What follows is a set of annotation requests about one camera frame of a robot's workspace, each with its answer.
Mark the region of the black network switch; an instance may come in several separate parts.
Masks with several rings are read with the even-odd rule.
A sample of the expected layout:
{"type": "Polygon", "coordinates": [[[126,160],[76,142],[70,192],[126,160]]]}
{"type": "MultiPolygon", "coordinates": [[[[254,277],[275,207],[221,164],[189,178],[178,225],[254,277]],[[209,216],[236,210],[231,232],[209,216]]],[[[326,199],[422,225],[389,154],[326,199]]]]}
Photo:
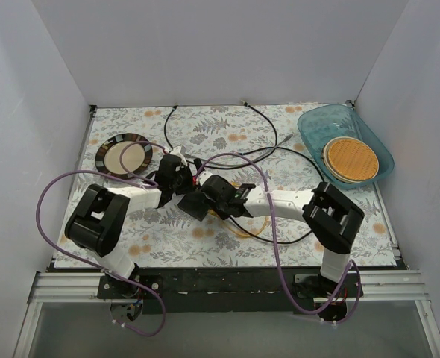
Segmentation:
{"type": "Polygon", "coordinates": [[[200,222],[204,220],[210,209],[208,198],[201,191],[185,194],[179,201],[178,207],[200,222]]]}

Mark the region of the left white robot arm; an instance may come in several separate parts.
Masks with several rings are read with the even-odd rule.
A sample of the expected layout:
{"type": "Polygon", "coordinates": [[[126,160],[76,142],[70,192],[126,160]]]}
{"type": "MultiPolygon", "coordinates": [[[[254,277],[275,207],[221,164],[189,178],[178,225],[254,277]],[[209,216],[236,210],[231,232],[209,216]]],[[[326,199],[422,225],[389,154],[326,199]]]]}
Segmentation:
{"type": "Polygon", "coordinates": [[[65,226],[64,235],[94,257],[102,268],[118,275],[114,289],[123,298],[132,298],[140,288],[132,275],[136,265],[118,246],[128,214],[165,206],[173,195],[194,189],[186,158],[177,151],[164,155],[154,176],[157,187],[138,186],[108,189],[98,184],[87,188],[65,226]]]}

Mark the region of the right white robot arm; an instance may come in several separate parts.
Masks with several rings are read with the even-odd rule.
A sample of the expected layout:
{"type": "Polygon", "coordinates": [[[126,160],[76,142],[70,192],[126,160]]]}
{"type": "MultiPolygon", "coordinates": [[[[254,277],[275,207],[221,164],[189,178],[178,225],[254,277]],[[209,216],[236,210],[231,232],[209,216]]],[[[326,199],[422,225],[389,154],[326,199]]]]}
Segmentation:
{"type": "Polygon", "coordinates": [[[364,212],[334,185],[321,182],[310,191],[268,191],[254,184],[236,188],[219,175],[202,173],[197,183],[211,210],[222,219],[275,214],[304,222],[324,246],[319,289],[336,296],[346,287],[344,271],[364,212]]]}

